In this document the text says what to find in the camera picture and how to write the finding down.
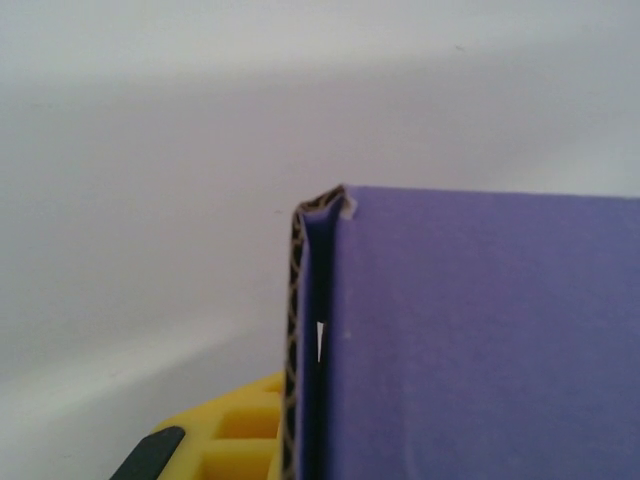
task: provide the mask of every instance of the white wall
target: white wall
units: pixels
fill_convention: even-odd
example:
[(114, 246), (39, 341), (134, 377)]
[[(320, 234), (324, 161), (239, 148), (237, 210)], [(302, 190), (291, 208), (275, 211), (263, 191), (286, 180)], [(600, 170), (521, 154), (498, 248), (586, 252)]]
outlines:
[(640, 193), (629, 0), (0, 0), (0, 477), (280, 367), (334, 184)]

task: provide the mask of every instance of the yellow object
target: yellow object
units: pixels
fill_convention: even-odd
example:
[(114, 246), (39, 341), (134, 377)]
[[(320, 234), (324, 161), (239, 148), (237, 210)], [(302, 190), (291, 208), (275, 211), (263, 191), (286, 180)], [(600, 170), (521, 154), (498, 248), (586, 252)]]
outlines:
[(158, 480), (278, 480), (282, 382), (272, 375), (158, 425), (185, 430)]

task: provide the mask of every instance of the cardboard box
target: cardboard box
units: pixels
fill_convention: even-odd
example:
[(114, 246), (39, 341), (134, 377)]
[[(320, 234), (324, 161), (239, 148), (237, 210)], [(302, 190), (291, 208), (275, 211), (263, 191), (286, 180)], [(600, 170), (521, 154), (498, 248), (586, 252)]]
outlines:
[(283, 478), (640, 478), (640, 200), (339, 187), (291, 279)]

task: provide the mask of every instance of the yellow plastic grid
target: yellow plastic grid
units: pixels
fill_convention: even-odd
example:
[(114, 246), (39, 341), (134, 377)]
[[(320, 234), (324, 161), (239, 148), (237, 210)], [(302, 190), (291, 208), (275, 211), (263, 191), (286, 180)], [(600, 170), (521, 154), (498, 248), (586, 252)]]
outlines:
[(158, 425), (185, 430), (158, 480), (280, 478), (282, 383), (274, 374)]

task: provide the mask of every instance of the purple surface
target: purple surface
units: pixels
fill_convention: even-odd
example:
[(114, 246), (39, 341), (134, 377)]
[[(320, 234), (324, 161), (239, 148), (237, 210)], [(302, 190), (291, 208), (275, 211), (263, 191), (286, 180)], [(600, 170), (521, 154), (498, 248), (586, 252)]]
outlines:
[(350, 195), (324, 478), (640, 478), (640, 201)]

